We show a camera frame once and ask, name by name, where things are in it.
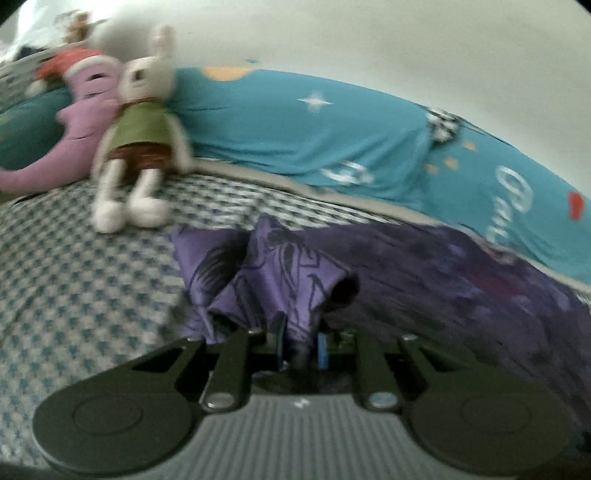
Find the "purple patterned garment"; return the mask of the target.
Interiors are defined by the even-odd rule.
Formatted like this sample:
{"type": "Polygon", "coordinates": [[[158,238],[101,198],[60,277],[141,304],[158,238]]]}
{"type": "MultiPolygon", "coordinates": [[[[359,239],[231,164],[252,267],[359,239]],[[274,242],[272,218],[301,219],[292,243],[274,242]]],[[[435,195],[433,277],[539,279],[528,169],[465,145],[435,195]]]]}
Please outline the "purple patterned garment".
{"type": "Polygon", "coordinates": [[[173,254],[193,306],[185,326],[219,343],[283,328],[297,358],[322,326],[384,341],[412,333],[540,381],[590,430],[590,311],[569,286],[450,227],[383,222],[290,230],[177,227],[173,254]]]}

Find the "blue white houndstooth mat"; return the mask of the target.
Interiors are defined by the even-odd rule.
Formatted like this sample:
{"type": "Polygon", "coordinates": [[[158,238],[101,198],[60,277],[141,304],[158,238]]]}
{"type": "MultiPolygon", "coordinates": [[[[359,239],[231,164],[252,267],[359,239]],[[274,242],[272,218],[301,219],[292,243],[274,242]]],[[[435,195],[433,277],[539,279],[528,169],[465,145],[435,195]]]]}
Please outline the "blue white houndstooth mat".
{"type": "Polygon", "coordinates": [[[51,394],[197,335],[286,327],[297,354],[360,275],[301,229],[367,223],[369,213],[262,186],[194,175],[166,180],[172,223],[100,234],[95,185],[1,209],[1,458],[39,466],[36,408],[51,394]]]}

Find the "blue cartoon print bedsheet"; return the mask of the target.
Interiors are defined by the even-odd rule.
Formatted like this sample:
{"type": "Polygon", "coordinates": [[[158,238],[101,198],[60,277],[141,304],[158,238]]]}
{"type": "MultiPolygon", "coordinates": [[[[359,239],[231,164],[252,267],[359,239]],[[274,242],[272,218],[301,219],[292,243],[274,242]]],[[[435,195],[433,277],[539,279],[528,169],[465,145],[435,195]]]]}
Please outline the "blue cartoon print bedsheet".
{"type": "Polygon", "coordinates": [[[589,281],[587,198],[469,122],[314,76],[174,69],[165,106],[184,129],[190,173],[260,171],[404,207],[589,281]]]}

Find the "beige bunny plush toy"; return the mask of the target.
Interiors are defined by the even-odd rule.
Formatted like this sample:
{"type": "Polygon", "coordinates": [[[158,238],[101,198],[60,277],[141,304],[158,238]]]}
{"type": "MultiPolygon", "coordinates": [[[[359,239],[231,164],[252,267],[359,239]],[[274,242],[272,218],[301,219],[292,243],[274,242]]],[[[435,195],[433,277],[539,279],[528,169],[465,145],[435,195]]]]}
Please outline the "beige bunny plush toy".
{"type": "Polygon", "coordinates": [[[97,182],[94,229],[120,231],[128,223],[146,229],[165,225],[169,203],[156,197],[165,176],[194,166],[184,129],[165,102],[175,87],[174,33],[152,30],[149,54],[124,64],[118,83],[119,111],[94,156],[97,182]]]}

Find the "pink moon plush toy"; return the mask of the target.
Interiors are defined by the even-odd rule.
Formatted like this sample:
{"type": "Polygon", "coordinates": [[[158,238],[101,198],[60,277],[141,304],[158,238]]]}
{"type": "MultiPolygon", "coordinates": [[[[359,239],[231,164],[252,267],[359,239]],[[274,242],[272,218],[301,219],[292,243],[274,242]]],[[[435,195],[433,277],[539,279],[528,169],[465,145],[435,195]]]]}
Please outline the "pink moon plush toy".
{"type": "Polygon", "coordinates": [[[90,175],[98,144],[111,126],[119,108],[117,88],[122,62],[97,49],[75,47],[60,51],[35,72],[28,87],[28,103],[49,93],[52,80],[64,82],[71,101],[51,118],[35,110],[32,117],[1,141],[1,159],[20,153],[44,140],[51,131],[53,139],[43,155],[27,157],[20,168],[1,168],[1,192],[10,195],[43,193],[90,175]]]}

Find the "white perforated plastic basket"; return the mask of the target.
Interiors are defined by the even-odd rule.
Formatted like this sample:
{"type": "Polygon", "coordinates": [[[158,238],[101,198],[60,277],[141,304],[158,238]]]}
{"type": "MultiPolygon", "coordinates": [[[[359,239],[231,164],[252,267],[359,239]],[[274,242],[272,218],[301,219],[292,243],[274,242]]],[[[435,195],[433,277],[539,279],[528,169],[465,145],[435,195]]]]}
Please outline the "white perforated plastic basket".
{"type": "Polygon", "coordinates": [[[1,111],[21,103],[26,98],[28,87],[35,80],[35,73],[42,63],[53,58],[55,48],[23,46],[17,51],[14,61],[1,67],[1,111]]]}

